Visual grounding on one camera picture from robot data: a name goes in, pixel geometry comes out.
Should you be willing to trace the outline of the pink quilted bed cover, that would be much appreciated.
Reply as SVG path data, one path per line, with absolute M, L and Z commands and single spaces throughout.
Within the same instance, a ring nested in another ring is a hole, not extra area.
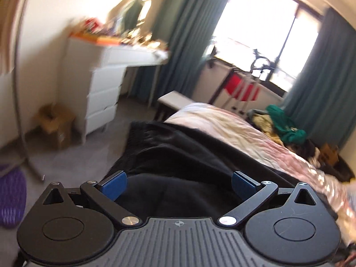
M 354 181 L 338 181 L 286 147 L 276 144 L 239 116 L 210 104 L 189 104 L 171 115 L 166 123 L 199 129 L 263 165 L 308 183 L 327 197 L 330 206 L 338 214 L 337 225 L 344 242 L 347 245 L 355 243 L 355 207 L 352 205 L 355 193 L 351 192 Z

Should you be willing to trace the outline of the yellow garment on pile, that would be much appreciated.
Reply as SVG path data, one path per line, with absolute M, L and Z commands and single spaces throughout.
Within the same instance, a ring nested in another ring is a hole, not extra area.
M 252 122 L 257 127 L 257 129 L 263 132 L 269 139 L 278 145 L 284 146 L 281 138 L 275 132 L 273 121 L 269 115 L 255 114 L 252 117 Z

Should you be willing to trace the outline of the green garment on pile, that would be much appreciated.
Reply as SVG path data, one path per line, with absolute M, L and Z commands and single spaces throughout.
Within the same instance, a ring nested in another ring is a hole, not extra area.
M 268 105 L 266 110 L 273 122 L 277 135 L 284 144 L 302 145 L 305 143 L 307 133 L 303 129 L 298 129 L 283 109 L 276 105 Z

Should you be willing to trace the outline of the cardboard box on floor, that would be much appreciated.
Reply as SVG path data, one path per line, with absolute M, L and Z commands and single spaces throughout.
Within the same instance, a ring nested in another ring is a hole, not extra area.
M 35 120 L 51 141 L 54 148 L 62 150 L 72 142 L 72 124 L 75 115 L 61 104 L 42 106 L 35 115 Z

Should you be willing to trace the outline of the black leather sofa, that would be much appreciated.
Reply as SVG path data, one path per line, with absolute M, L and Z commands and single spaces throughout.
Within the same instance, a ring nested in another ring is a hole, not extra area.
M 302 145 L 292 144 L 288 147 L 289 150 L 305 159 L 310 165 L 315 167 L 315 169 L 319 169 L 328 175 L 336 177 L 338 181 L 342 183 L 350 182 L 352 179 L 355 179 L 355 174 L 340 155 L 338 155 L 338 162 L 334 166 L 320 162 L 320 148 L 309 139 Z

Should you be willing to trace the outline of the white bench stool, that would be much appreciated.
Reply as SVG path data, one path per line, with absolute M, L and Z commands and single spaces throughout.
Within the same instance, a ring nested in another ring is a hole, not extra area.
M 158 100 L 158 109 L 154 116 L 154 121 L 165 121 L 171 115 L 189 104 L 194 103 L 193 100 L 187 98 L 175 90 L 161 96 Z

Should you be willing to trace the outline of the purple mesh mat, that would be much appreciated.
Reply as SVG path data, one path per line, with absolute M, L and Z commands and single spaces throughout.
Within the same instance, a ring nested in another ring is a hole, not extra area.
M 1 227 L 17 227 L 25 213 L 26 179 L 18 165 L 1 164 Z

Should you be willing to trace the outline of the red cloth on rack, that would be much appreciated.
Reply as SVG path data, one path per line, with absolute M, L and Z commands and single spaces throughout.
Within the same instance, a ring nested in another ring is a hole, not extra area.
M 234 74 L 230 79 L 228 79 L 224 89 L 230 96 L 235 94 L 235 99 L 238 99 L 240 94 L 243 93 L 241 98 L 242 102 L 247 102 L 248 99 L 256 101 L 259 95 L 259 86 L 256 85 L 256 82 L 253 81 L 247 84 L 242 76 L 238 74 Z

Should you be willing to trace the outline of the white dressing table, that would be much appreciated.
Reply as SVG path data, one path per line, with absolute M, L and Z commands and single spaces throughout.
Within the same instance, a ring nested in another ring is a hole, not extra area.
M 106 128 L 128 68 L 154 66 L 154 78 L 168 62 L 169 52 L 144 46 L 103 45 L 79 37 L 66 44 L 59 72 L 58 101 L 75 115 L 74 128 L 85 143 L 88 134 Z

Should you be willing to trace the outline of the right teal curtain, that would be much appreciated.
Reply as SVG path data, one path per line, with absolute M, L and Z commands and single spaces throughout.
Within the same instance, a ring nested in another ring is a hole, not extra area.
M 329 8 L 282 109 L 317 145 L 342 148 L 355 128 L 355 29 Z

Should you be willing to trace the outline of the teal curtain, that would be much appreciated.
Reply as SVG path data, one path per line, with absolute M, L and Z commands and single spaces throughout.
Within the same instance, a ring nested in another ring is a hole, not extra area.
M 355 128 L 355 29 L 329 8 L 282 109 L 317 145 L 342 148 Z
M 152 38 L 167 43 L 170 57 L 160 70 L 154 99 L 172 90 L 192 95 L 204 65 L 204 52 L 228 1 L 164 0 Z

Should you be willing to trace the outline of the orange flat box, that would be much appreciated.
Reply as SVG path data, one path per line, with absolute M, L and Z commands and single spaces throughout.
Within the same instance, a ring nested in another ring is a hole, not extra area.
M 97 45 L 119 45 L 122 41 L 120 37 L 91 34 L 88 32 L 72 32 L 69 37 L 81 39 Z

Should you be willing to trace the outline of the dark framed window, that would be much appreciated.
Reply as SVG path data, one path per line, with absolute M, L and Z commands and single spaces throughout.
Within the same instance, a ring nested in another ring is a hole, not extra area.
M 301 0 L 229 0 L 213 33 L 214 55 L 244 71 L 255 55 L 271 61 L 262 84 L 280 97 L 293 86 L 323 16 Z

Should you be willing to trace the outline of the left teal curtain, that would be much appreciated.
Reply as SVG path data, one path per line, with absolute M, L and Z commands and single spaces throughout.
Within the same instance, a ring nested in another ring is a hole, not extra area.
M 152 38 L 167 43 L 170 57 L 160 70 L 154 99 L 172 90 L 192 95 L 204 65 L 204 52 L 228 1 L 164 0 Z

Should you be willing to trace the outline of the wavy frame vanity mirror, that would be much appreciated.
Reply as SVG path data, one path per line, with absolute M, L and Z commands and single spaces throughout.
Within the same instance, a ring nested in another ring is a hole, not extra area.
M 149 0 L 122 0 L 107 16 L 109 33 L 121 36 L 125 32 L 134 30 L 139 22 L 139 15 Z

